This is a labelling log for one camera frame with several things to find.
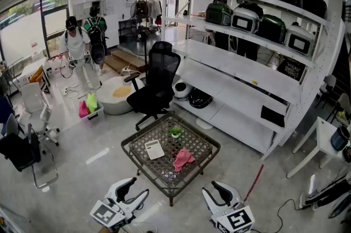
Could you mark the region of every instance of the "pink cloth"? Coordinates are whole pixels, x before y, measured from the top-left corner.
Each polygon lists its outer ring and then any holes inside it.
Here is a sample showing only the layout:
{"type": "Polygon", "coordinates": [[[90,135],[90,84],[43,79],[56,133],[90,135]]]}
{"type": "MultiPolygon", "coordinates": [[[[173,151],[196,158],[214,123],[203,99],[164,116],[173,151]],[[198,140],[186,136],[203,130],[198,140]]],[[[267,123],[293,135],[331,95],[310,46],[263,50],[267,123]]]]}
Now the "pink cloth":
{"type": "Polygon", "coordinates": [[[86,101],[81,101],[79,103],[79,116],[80,118],[86,117],[90,114],[89,108],[87,107],[86,101]]]}
{"type": "Polygon", "coordinates": [[[193,155],[186,148],[183,148],[178,153],[173,166],[176,172],[180,172],[186,163],[193,163],[194,161],[193,155]]]}

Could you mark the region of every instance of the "gray floor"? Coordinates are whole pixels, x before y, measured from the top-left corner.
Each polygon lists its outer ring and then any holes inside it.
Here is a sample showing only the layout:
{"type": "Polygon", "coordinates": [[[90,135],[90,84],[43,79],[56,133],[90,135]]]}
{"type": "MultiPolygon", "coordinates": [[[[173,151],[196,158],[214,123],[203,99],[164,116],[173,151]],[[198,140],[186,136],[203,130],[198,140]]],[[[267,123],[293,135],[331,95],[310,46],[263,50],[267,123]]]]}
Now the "gray floor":
{"type": "MultiPolygon", "coordinates": [[[[101,80],[112,76],[115,73],[109,70],[101,76],[101,80]]],[[[75,96],[80,92],[69,95],[72,99],[61,92],[64,87],[75,82],[74,76],[68,80],[54,77],[53,97],[47,97],[53,110],[52,125],[61,129],[58,137],[60,146],[47,143],[60,174],[49,191],[43,192],[34,187],[30,169],[18,172],[9,160],[0,156],[0,202],[32,220],[31,224],[24,223],[9,214],[28,233],[98,232],[101,226],[89,216],[90,210],[98,199],[104,198],[113,183],[133,177],[137,171],[122,151],[121,141],[135,132],[134,125],[143,115],[134,112],[120,116],[106,115],[106,120],[101,124],[93,128],[86,127],[80,122],[76,111],[75,96]],[[104,150],[106,155],[87,164],[87,160],[104,150]]],[[[18,104],[21,112],[21,97],[16,95],[13,102],[18,104]]],[[[308,140],[295,155],[291,150],[317,115],[326,118],[332,109],[330,105],[323,110],[321,106],[318,109],[311,108],[291,139],[283,147],[277,147],[265,161],[261,161],[262,154],[216,128],[202,130],[196,125],[197,117],[179,106],[172,104],[171,109],[218,141],[222,148],[206,167],[204,175],[198,176],[174,199],[172,208],[168,205],[168,199],[151,182],[143,175],[138,177],[127,198],[134,197],[146,188],[150,189],[150,196],[143,209],[135,212],[135,221],[150,221],[157,225],[159,232],[218,232],[208,221],[211,215],[201,195],[201,188],[212,191],[211,181],[222,181],[236,187],[244,198],[261,164],[264,164],[263,171],[246,203],[250,205],[256,220],[254,228],[261,232],[274,232],[280,227],[276,215],[278,208],[289,198],[297,201],[299,194],[307,190],[311,175],[316,174],[320,185],[323,185],[334,179],[342,166],[342,162],[333,160],[319,169],[322,154],[317,154],[291,179],[286,178],[286,174],[312,150],[315,141],[308,140]]],[[[49,163],[48,156],[43,156],[43,161],[36,165],[40,183],[53,175],[49,163]]],[[[281,232],[340,232],[339,224],[344,214],[329,220],[327,216],[331,207],[332,204],[316,212],[311,209],[296,212],[289,202],[280,211],[284,221],[281,232]]],[[[154,230],[150,224],[142,223],[140,227],[144,232],[154,230]]],[[[126,230],[129,233],[140,232],[135,225],[126,230]]]]}

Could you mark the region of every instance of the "white paper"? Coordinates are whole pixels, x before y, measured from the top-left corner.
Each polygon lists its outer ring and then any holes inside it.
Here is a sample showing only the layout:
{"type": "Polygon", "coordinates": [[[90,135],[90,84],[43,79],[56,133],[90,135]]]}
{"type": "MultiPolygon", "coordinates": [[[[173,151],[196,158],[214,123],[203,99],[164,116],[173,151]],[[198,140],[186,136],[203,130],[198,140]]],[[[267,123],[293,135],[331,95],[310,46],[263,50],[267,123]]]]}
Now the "white paper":
{"type": "Polygon", "coordinates": [[[305,42],[295,39],[294,41],[294,47],[299,48],[301,50],[303,50],[303,48],[305,47],[305,42]]]}
{"type": "Polygon", "coordinates": [[[236,25],[237,26],[241,26],[241,27],[247,27],[247,21],[246,20],[241,20],[241,19],[238,19],[237,22],[236,22],[236,25]]]}

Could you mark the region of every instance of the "white table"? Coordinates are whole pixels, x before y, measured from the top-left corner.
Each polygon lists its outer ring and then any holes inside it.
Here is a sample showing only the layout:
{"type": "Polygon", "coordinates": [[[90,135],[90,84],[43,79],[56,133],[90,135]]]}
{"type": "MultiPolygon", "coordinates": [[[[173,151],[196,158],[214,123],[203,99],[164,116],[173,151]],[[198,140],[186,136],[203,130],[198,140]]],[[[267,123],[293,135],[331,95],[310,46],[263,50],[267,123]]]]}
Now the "white table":
{"type": "Polygon", "coordinates": [[[31,75],[33,75],[33,73],[35,73],[39,69],[40,66],[43,66],[44,68],[47,60],[48,58],[42,58],[40,60],[33,62],[32,64],[28,64],[23,69],[21,77],[24,77],[24,76],[30,77],[31,75]]]}
{"type": "Polygon", "coordinates": [[[287,174],[287,178],[292,177],[296,174],[303,166],[305,166],[314,155],[318,153],[318,151],[322,151],[326,154],[324,158],[321,160],[319,167],[324,167],[332,158],[337,158],[339,160],[344,160],[342,156],[342,151],[336,151],[334,147],[331,145],[330,138],[333,133],[336,131],[336,127],[332,124],[326,122],[324,119],[317,117],[316,122],[312,125],[311,129],[307,132],[307,134],[302,138],[302,140],[296,145],[293,149],[292,153],[295,154],[297,150],[306,142],[306,140],[311,136],[312,132],[317,130],[317,146],[310,152],[307,157],[301,161],[293,170],[287,174]]]}

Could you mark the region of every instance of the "black backpack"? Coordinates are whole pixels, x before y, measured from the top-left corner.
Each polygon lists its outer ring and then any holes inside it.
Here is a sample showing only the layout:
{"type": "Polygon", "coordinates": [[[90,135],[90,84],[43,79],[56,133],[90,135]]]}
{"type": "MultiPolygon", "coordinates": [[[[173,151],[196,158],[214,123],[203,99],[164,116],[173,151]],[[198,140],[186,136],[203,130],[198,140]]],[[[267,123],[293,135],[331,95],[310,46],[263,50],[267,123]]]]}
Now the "black backpack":
{"type": "MultiPolygon", "coordinates": [[[[79,34],[82,36],[82,39],[83,39],[82,29],[80,27],[78,27],[78,30],[79,30],[79,34]]],[[[65,40],[66,40],[66,45],[67,45],[67,42],[68,42],[68,32],[67,32],[67,30],[65,31],[65,40]]]]}
{"type": "Polygon", "coordinates": [[[97,18],[96,23],[94,24],[91,19],[88,19],[88,23],[90,24],[90,28],[88,29],[88,36],[90,38],[90,43],[92,46],[96,44],[102,44],[103,42],[103,33],[99,28],[101,17],[97,18]]]}

